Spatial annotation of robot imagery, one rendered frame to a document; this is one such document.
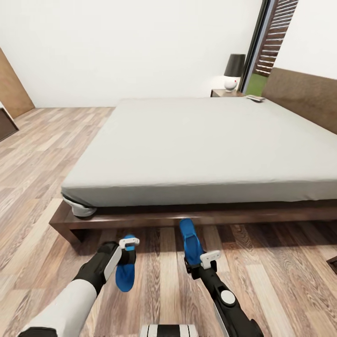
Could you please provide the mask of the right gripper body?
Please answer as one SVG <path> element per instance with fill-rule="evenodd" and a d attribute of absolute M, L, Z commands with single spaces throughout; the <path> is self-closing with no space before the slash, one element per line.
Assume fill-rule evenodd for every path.
<path fill-rule="evenodd" d="M 204 269 L 201 266 L 201 263 L 191 265 L 191 274 L 192 274 L 193 279 L 201 278 L 205 286 L 207 285 L 208 280 L 212 278 L 213 276 L 216 276 L 219 278 L 216 272 L 217 272 L 217 261 L 216 260 L 211 261 L 211 268 L 208 268 L 208 269 Z"/>

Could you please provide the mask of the sandal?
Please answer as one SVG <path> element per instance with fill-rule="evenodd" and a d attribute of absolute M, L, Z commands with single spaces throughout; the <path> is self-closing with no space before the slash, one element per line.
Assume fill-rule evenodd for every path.
<path fill-rule="evenodd" d="M 190 265 L 202 263 L 200 256 L 204 254 L 204 251 L 192 219 L 182 219 L 179 227 L 184 240 L 184 253 L 187 261 Z"/>
<path fill-rule="evenodd" d="M 133 235 L 128 235 L 125 239 L 135 238 Z M 134 250 L 135 246 L 126 247 L 127 250 Z M 116 283 L 122 292 L 129 292 L 134 285 L 135 279 L 135 265 L 126 264 L 124 266 L 117 266 Z"/>

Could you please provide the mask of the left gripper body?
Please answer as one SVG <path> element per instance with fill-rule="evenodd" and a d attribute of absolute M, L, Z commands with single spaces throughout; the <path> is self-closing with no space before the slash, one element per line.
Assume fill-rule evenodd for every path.
<path fill-rule="evenodd" d="M 123 250 L 124 251 L 124 259 L 122 263 L 118 264 L 118 266 L 124 266 L 126 264 L 134 264 L 136 263 L 136 250 Z"/>

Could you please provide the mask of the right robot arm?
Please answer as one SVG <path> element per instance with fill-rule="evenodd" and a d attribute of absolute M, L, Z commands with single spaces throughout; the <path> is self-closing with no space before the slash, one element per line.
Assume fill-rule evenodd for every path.
<path fill-rule="evenodd" d="M 217 272 L 217 261 L 221 251 L 205 252 L 202 263 L 190 265 L 184 258 L 187 272 L 193 279 L 201 278 L 213 299 L 213 309 L 225 337 L 264 337 L 254 319 L 248 319 L 242 311 L 235 294 L 221 281 Z"/>

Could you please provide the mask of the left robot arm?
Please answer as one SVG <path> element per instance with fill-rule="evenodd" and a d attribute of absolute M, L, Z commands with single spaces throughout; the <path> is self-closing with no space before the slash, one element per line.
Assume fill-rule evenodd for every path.
<path fill-rule="evenodd" d="M 30 321 L 17 337 L 79 337 L 97 296 L 116 266 L 136 263 L 139 239 L 106 241 L 63 292 Z"/>

